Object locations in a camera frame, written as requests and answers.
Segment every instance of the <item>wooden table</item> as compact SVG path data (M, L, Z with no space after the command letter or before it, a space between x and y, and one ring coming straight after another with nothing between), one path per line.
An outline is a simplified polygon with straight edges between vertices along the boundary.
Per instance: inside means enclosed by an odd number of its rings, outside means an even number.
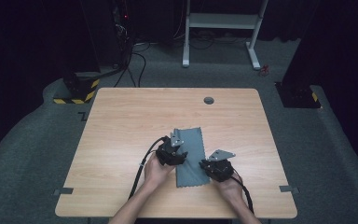
M213 97L214 103L204 103ZM80 139L56 207L60 217L111 217L127 201L148 148L174 128L201 127L205 154L229 159L250 191L260 218L292 218L287 186L260 97L253 89L102 88ZM143 183L143 176L138 184ZM152 195L140 217L233 218L213 184L177 188L175 172Z

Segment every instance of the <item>gray cloth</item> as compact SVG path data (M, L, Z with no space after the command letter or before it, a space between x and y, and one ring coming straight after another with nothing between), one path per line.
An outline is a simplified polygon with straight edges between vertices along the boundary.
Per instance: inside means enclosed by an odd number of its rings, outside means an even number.
M176 166L176 187L195 187L208 184L209 177L200 168L199 162L205 160L201 128L177 130L178 137L184 141L178 153L188 152L183 164Z

